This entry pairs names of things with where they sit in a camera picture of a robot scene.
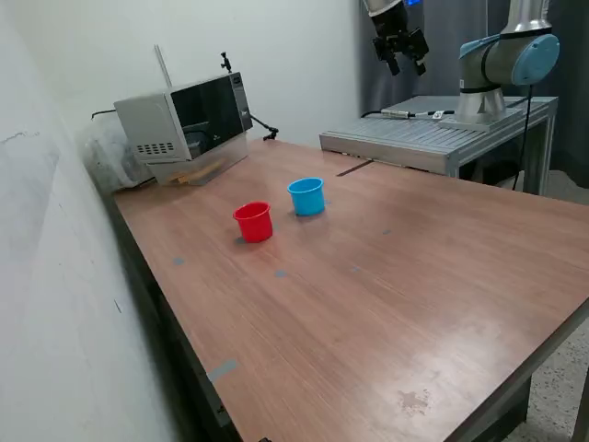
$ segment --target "tape mark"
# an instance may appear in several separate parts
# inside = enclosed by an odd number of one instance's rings
[[[235,370],[236,368],[237,368],[237,361],[235,359],[229,359],[228,361],[226,361],[222,365],[218,366],[215,370],[207,373],[206,376],[211,382],[214,383],[221,376],[226,375],[227,373]]]
[[[351,169],[348,169],[348,170],[344,170],[342,173],[339,173],[338,175],[336,175],[336,177],[345,177],[349,173],[352,173],[355,170],[361,169],[364,166],[368,166],[369,164],[372,164],[372,163],[374,163],[374,161],[372,159],[369,159],[368,161],[366,161],[366,162],[364,162],[362,164],[359,164],[358,166],[356,166],[354,168],[351,168]]]

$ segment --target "device on workbench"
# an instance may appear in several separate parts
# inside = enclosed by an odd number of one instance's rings
[[[160,184],[201,185],[248,154],[239,72],[114,103],[135,157]]]

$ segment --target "plastic bag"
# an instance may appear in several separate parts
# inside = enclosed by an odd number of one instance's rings
[[[154,176],[135,159],[116,112],[97,115],[87,127],[84,157],[88,172],[104,192],[136,187]]]

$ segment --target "blue cup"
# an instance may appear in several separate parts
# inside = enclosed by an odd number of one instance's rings
[[[297,215],[317,215],[325,210],[323,180],[321,178],[303,178],[291,182],[288,192],[293,198],[294,211]]]

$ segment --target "stain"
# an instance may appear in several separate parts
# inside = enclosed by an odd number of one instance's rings
[[[428,407],[428,399],[430,397],[427,390],[423,391],[422,397],[418,397],[415,391],[410,393],[405,393],[404,391],[399,391],[398,394],[400,395],[400,404],[403,410],[409,414],[425,414],[425,409]]]
[[[228,361],[226,361],[222,365],[218,366],[215,370],[207,373],[206,376],[211,382],[214,383],[221,376],[226,375],[227,373],[235,370],[236,368],[237,368],[237,361],[235,359],[229,359]]]
[[[27,136],[27,134],[25,134],[24,132],[18,132],[18,133],[14,134],[14,135],[10,135],[9,137],[7,137],[4,140],[0,141],[0,145],[5,145],[9,141],[16,140],[20,136]]]

